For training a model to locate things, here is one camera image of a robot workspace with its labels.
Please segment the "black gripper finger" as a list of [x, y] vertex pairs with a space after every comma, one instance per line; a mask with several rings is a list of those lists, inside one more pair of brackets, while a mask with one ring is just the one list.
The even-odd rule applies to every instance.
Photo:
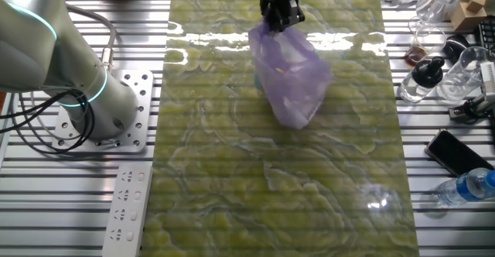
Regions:
[[300, 6], [299, 0], [289, 1], [289, 26], [296, 25], [300, 22], [305, 21], [305, 15], [303, 14]]
[[280, 33], [285, 30], [286, 17], [284, 16], [283, 8], [278, 2], [268, 2], [262, 9], [262, 14], [270, 32]]

